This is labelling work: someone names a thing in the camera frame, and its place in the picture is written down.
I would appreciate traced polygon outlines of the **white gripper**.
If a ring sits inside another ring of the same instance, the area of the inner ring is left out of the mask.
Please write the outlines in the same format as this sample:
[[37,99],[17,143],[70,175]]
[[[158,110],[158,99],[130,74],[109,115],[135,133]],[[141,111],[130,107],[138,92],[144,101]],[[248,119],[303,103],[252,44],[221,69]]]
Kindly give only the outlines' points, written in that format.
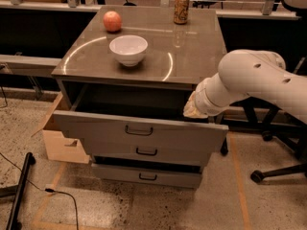
[[203,80],[198,84],[195,92],[192,92],[186,105],[183,108],[183,116],[192,119],[207,118],[207,116],[217,116],[224,111],[222,107],[216,106],[207,97],[206,89],[208,80]]

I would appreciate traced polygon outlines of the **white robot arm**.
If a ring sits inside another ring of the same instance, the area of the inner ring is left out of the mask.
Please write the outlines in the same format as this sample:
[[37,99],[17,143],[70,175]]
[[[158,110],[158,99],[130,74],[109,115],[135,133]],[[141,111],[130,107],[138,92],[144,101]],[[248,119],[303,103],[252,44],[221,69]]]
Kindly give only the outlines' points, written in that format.
[[249,97],[276,105],[307,123],[307,78],[285,70],[275,52],[235,50],[218,65],[218,73],[200,82],[184,106],[188,118],[207,118]]

